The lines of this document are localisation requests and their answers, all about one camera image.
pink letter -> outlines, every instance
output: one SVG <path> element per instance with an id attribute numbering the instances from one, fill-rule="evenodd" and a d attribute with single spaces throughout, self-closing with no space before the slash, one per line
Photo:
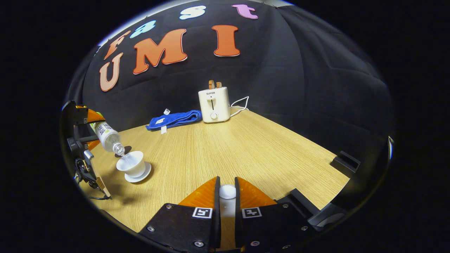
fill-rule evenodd
<path id="1" fill-rule="evenodd" d="M 250 13 L 250 11 L 255 11 L 255 9 L 250 8 L 246 5 L 232 5 L 232 6 L 235 8 L 238 8 L 239 15 L 241 15 L 243 17 L 249 18 L 249 19 L 258 19 L 258 16 Z"/>
<path id="2" fill-rule="evenodd" d="M 106 79 L 106 74 L 108 71 L 109 63 L 106 63 L 100 69 L 100 88 L 103 91 L 108 91 L 108 90 L 112 89 L 114 87 L 114 85 L 116 85 L 117 79 L 119 78 L 119 64 L 120 64 L 120 57 L 122 57 L 122 55 L 123 55 L 123 53 L 120 53 L 112 59 L 112 63 L 113 63 L 112 67 L 113 68 L 112 68 L 111 80 L 108 81 Z"/>

wooden table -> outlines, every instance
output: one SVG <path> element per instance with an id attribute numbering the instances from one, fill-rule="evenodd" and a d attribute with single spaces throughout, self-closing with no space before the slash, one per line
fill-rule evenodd
<path id="1" fill-rule="evenodd" d="M 136 232 L 164 203 L 178 204 L 216 176 L 221 184 L 233 185 L 234 177 L 239 176 L 272 199 L 297 188 L 318 209 L 349 180 L 330 166 L 333 153 L 248 110 L 226 122 L 200 121 L 169 128 L 163 135 L 145 126 L 120 135 L 124 146 L 144 153 L 144 160 L 152 165 L 150 175 L 138 183 L 127 182 L 124 173 L 116 169 L 119 158 L 98 145 L 92 150 L 94 167 L 112 199 L 93 202 Z M 88 196 L 103 196 L 86 183 L 80 187 Z M 223 218 L 221 250 L 232 248 L 234 220 Z"/>

plastic bottle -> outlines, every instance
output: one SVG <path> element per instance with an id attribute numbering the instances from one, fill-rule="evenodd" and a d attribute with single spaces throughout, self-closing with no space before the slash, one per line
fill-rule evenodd
<path id="1" fill-rule="evenodd" d="M 90 127 L 94 130 L 100 140 L 100 143 L 106 151 L 114 152 L 119 156 L 123 156 L 125 154 L 125 148 L 121 143 L 119 133 L 110 127 L 106 121 L 92 123 L 90 124 Z"/>

white teacup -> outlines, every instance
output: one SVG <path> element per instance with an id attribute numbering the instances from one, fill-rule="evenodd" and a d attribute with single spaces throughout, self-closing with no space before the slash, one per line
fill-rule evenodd
<path id="1" fill-rule="evenodd" d="M 129 152 L 117 161 L 116 167 L 130 177 L 142 176 L 145 172 L 144 153 L 141 151 Z"/>

white toaster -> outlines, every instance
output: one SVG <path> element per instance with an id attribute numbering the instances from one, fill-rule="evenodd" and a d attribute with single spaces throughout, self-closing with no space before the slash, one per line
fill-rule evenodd
<path id="1" fill-rule="evenodd" d="M 198 92 L 200 109 L 205 123 L 227 121 L 230 118 L 230 101 L 227 87 L 215 88 Z"/>

